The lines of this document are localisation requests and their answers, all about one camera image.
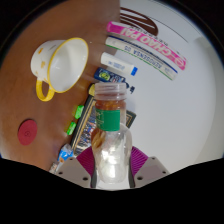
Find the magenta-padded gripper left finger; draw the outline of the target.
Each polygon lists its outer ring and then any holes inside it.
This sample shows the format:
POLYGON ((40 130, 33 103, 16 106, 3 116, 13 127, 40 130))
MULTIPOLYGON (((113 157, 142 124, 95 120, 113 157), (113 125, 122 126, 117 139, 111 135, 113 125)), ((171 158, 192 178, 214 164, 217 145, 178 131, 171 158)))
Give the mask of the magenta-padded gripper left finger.
POLYGON ((68 158, 56 170, 56 175, 84 188, 95 188, 97 173, 92 148, 77 157, 68 158))

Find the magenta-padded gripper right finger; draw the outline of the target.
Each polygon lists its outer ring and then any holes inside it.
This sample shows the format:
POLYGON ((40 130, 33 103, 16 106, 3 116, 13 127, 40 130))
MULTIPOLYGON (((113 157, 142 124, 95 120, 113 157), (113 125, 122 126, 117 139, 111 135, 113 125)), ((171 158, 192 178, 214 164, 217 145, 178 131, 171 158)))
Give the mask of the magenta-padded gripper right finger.
POLYGON ((140 188, 169 174, 165 166, 156 158, 148 157, 136 147, 132 147, 129 160, 129 186, 140 188))

